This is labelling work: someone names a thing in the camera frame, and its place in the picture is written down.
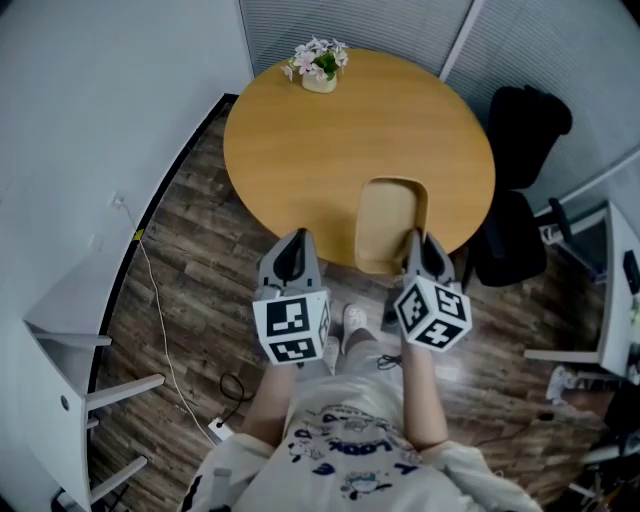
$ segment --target table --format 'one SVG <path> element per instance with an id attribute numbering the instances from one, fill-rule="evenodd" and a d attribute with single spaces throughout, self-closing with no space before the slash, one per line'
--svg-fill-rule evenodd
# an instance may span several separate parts
<path id="1" fill-rule="evenodd" d="M 633 296 L 623 268 L 624 254 L 633 251 L 640 261 L 640 240 L 627 220 L 611 202 L 588 217 L 573 223 L 571 231 L 577 234 L 599 222 L 605 222 L 607 233 L 607 290 L 605 309 L 598 348 L 592 352 L 561 350 L 526 350 L 527 359 L 560 361 L 567 363 L 598 364 L 605 370 L 626 377 L 631 343 L 635 337 L 630 311 Z M 547 244 L 562 240 L 560 233 L 546 233 Z"/>
<path id="2" fill-rule="evenodd" d="M 491 205 L 493 156 L 452 89 L 369 50 L 349 50 L 330 94 L 290 83 L 280 65 L 242 93 L 224 135 L 231 182 L 262 224 L 280 237 L 306 227 L 319 257 L 353 266 L 360 192 L 396 176 L 424 185 L 427 230 L 446 251 L 473 235 Z"/>

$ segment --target white t-shirt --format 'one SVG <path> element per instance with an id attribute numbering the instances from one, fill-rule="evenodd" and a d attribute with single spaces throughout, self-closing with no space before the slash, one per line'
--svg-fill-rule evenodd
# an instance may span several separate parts
<path id="1" fill-rule="evenodd" d="M 181 510 L 541 512 L 475 448 L 416 452 L 402 434 L 397 391 L 360 376 L 302 386 L 280 446 L 230 437 L 202 463 Z"/>

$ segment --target fiducial marker cube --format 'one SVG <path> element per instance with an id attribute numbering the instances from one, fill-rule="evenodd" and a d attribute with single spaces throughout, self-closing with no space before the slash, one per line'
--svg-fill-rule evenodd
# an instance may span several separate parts
<path id="1" fill-rule="evenodd" d="M 253 303 L 258 339 L 273 364 L 321 359 L 331 325 L 329 292 Z"/>
<path id="2" fill-rule="evenodd" d="M 445 352 L 472 327 L 469 298 L 451 288 L 416 276 L 394 303 L 405 339 Z"/>

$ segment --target round wooden table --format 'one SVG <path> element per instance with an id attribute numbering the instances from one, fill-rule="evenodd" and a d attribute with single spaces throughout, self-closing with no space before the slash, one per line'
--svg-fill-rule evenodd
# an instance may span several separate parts
<path id="1" fill-rule="evenodd" d="M 224 134 L 231 182 L 278 236 L 313 233 L 318 256 L 354 265 L 363 186 L 380 176 L 421 182 L 427 230 L 451 252 L 482 224 L 493 197 L 489 142 L 464 101 L 397 57 L 349 50 L 330 94 L 309 92 L 277 64 L 236 101 Z"/>

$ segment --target potted plant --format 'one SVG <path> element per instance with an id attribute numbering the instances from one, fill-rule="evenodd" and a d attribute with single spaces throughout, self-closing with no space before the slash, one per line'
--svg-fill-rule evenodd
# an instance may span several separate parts
<path id="1" fill-rule="evenodd" d="M 297 71 L 302 75 L 302 87 L 313 92 L 331 92 L 336 88 L 338 69 L 344 68 L 349 61 L 347 45 L 335 39 L 332 42 L 326 39 L 313 37 L 307 44 L 296 47 L 296 54 L 289 59 L 286 66 L 280 69 L 293 80 L 293 73 Z"/>

